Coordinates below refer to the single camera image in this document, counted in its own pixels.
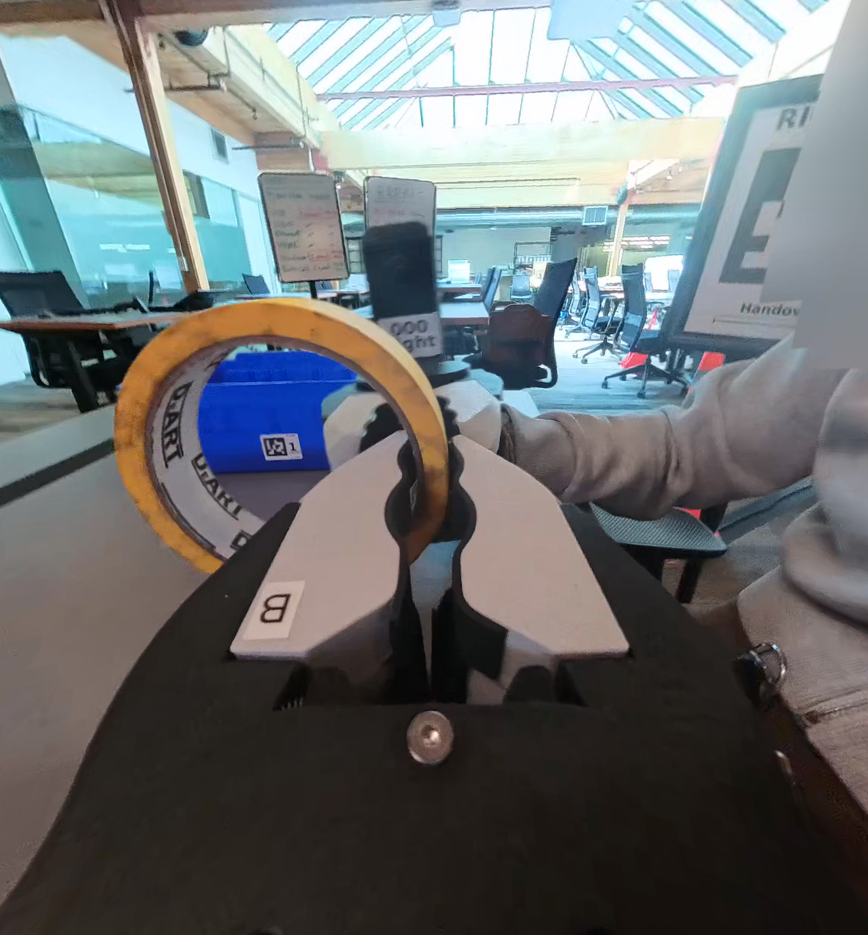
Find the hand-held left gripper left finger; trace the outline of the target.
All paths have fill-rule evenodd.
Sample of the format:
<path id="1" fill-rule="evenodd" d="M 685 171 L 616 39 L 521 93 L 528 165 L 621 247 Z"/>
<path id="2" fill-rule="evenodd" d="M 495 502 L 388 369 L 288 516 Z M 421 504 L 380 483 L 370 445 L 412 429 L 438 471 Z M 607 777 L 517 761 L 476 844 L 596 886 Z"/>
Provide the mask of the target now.
<path id="1" fill-rule="evenodd" d="M 388 437 L 306 494 L 231 655 L 339 670 L 355 687 L 427 688 L 404 543 L 414 481 L 408 439 Z"/>

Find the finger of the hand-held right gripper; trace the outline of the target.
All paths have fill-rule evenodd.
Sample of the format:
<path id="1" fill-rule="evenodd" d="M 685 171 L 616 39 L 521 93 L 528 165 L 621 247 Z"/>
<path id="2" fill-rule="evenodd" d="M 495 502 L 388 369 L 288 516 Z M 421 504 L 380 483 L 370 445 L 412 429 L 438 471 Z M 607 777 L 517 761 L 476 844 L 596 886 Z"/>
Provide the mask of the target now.
<path id="1" fill-rule="evenodd" d="M 337 469 L 361 450 L 405 430 L 384 396 L 375 391 L 334 391 L 322 403 L 323 443 L 329 469 Z"/>
<path id="2" fill-rule="evenodd" d="M 454 440 L 466 438 L 501 456 L 502 406 L 500 401 L 475 380 L 459 380 L 437 387 L 435 397 L 448 440 L 448 461 L 456 461 Z"/>

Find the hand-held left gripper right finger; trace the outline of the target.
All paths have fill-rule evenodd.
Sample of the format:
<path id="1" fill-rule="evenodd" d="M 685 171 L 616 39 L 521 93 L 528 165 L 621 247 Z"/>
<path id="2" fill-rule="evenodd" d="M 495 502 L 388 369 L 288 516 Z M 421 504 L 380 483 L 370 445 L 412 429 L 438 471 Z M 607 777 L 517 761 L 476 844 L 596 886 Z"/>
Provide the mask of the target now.
<path id="1" fill-rule="evenodd" d="M 432 548 L 432 691 L 507 693 L 525 670 L 619 659 L 627 637 L 557 498 L 452 442 L 450 537 Z"/>

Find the blue plastic bin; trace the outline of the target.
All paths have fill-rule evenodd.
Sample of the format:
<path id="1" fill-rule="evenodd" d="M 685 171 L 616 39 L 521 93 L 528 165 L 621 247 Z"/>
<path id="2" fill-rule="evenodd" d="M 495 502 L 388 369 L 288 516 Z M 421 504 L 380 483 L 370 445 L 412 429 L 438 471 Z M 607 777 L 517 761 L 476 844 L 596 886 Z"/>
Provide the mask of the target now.
<path id="1" fill-rule="evenodd" d="M 329 469 L 323 402 L 356 379 L 312 352 L 236 353 L 215 369 L 199 403 L 207 466 L 217 476 Z"/>

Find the yellow masking tape roll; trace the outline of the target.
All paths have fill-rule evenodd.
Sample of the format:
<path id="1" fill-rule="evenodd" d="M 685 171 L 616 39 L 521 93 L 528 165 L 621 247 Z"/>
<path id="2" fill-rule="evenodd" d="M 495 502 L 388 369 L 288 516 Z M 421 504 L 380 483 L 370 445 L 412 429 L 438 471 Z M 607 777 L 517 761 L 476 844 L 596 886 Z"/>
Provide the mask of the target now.
<path id="1" fill-rule="evenodd" d="M 401 537 L 407 559 L 422 555 L 446 518 L 449 443 L 435 391 L 420 365 L 378 324 L 310 298 L 262 298 L 176 315 L 140 353 L 124 378 L 114 415 L 118 471 L 138 512 L 160 541 L 200 571 L 212 574 L 226 557 L 195 524 L 166 503 L 151 457 L 151 430 L 164 394 L 182 368 L 199 366 L 223 348 L 266 342 L 325 354 L 356 371 L 381 393 L 407 429 L 415 453 L 415 513 Z"/>

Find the wooden office desk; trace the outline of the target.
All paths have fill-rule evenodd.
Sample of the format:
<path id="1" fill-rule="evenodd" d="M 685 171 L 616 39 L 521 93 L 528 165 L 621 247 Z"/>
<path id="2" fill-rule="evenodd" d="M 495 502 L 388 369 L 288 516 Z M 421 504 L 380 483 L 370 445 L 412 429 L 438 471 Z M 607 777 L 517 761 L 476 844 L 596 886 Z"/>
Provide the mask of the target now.
<path id="1" fill-rule="evenodd" d="M 488 333 L 489 310 L 482 302 L 441 302 L 439 315 L 441 330 L 446 336 L 464 330 L 471 330 L 475 335 Z"/>
<path id="2" fill-rule="evenodd" d="M 215 306 L 224 293 L 197 291 L 171 307 L 150 308 L 134 299 L 109 311 L 45 312 L 0 321 L 0 331 L 21 338 L 33 382 L 68 389 L 81 413 L 115 403 L 117 389 L 138 354 L 162 331 L 194 312 Z"/>

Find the brown padded chair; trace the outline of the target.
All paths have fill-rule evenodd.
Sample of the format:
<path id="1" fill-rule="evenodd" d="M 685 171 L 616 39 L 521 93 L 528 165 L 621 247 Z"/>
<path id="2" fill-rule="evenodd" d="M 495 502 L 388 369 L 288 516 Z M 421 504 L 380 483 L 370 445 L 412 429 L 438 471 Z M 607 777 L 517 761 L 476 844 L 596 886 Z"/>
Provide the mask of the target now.
<path id="1" fill-rule="evenodd" d="M 556 322 L 530 303 L 499 304 L 489 312 L 482 368 L 502 380 L 506 391 L 554 387 Z"/>

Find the whiteboard on stand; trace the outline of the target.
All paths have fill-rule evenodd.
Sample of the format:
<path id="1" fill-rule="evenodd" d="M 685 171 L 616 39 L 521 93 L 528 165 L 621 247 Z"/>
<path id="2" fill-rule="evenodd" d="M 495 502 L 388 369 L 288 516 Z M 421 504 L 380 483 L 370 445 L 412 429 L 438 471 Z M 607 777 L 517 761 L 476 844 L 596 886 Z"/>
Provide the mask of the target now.
<path id="1" fill-rule="evenodd" d="M 350 273 L 337 183 L 322 173 L 263 171 L 258 190 L 278 278 L 311 298 Z"/>
<path id="2" fill-rule="evenodd" d="M 431 181 L 370 176 L 364 183 L 365 227 L 422 224 L 435 233 L 437 187 Z"/>

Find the blue grey chair seat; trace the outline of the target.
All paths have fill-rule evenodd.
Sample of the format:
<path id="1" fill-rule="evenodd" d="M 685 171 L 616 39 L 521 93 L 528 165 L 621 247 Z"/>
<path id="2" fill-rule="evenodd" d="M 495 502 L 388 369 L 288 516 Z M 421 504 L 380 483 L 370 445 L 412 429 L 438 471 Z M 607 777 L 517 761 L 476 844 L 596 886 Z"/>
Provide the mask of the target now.
<path id="1" fill-rule="evenodd" d="M 681 604 L 692 602 L 704 565 L 728 552 L 728 544 L 715 529 L 682 508 L 651 521 L 617 516 L 593 504 L 585 508 L 611 540 L 658 581 L 669 562 L 681 562 L 674 592 Z"/>

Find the black mesh office chair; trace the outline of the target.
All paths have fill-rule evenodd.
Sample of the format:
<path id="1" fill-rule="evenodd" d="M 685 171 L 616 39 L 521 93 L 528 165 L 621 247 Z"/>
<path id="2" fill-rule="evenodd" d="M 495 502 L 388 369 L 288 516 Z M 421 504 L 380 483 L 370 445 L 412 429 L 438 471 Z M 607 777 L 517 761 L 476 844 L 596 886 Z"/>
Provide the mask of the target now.
<path id="1" fill-rule="evenodd" d="M 547 263 L 541 285 L 533 298 L 533 306 L 556 326 L 571 287 L 577 258 Z"/>
<path id="2" fill-rule="evenodd" d="M 584 273 L 585 305 L 579 319 L 577 331 L 591 337 L 593 341 L 577 348 L 573 358 L 586 365 L 593 355 L 615 355 L 616 340 L 622 328 L 624 292 L 621 283 L 606 288 L 601 284 L 595 267 Z"/>
<path id="3" fill-rule="evenodd" d="M 640 355 L 642 362 L 630 368 L 621 368 L 604 378 L 602 389 L 607 390 L 611 380 L 627 380 L 629 376 L 641 378 L 637 397 L 646 397 L 647 384 L 651 380 L 661 380 L 667 386 L 676 384 L 685 396 L 690 388 L 690 381 L 686 379 L 683 371 L 674 369 L 665 370 L 654 363 L 654 359 L 663 351 L 663 341 L 659 329 L 650 329 L 646 326 L 648 310 L 646 303 L 643 274 L 641 272 L 622 273 L 624 314 L 623 325 L 620 332 L 620 346 L 627 355 Z"/>

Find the person's grey hoodie torso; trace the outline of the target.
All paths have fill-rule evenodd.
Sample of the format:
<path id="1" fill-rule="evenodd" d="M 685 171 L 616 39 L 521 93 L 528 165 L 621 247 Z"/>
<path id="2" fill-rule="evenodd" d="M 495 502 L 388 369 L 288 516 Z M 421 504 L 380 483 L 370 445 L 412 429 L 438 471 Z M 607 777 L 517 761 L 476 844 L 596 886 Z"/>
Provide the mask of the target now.
<path id="1" fill-rule="evenodd" d="M 744 629 L 788 659 L 784 700 L 868 815 L 868 370 L 799 398 L 760 437 L 764 481 L 811 477 L 816 502 L 783 535 L 780 569 L 741 595 Z"/>

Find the white ceiling projector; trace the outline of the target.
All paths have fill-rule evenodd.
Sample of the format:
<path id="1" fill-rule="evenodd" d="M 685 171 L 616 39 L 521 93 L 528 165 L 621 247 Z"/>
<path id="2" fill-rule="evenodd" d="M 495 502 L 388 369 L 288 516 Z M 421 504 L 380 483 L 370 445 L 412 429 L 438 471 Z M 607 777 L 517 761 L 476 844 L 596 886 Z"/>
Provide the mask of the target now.
<path id="1" fill-rule="evenodd" d="M 635 1 L 552 1 L 546 37 L 577 43 L 611 38 L 636 7 Z"/>

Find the framed black white marker poster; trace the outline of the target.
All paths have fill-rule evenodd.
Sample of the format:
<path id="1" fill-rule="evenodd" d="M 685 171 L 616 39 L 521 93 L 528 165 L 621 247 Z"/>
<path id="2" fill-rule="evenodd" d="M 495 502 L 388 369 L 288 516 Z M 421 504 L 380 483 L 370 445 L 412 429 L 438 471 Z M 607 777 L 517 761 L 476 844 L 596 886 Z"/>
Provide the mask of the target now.
<path id="1" fill-rule="evenodd" d="M 793 333 L 801 301 L 762 293 L 822 80 L 799 76 L 737 92 L 662 324 L 669 347 L 747 359 Z"/>

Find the wooden support post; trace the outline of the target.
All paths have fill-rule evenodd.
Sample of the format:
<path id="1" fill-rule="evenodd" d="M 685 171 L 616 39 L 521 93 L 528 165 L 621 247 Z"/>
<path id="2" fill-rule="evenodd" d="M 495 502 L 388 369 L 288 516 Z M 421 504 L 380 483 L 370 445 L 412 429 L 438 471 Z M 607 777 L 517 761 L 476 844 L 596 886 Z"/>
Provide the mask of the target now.
<path id="1" fill-rule="evenodd" d="M 105 1 L 101 7 L 113 25 L 132 81 L 183 287 L 187 293 L 206 290 L 208 277 L 176 150 L 155 34 L 147 28 L 139 2 Z"/>

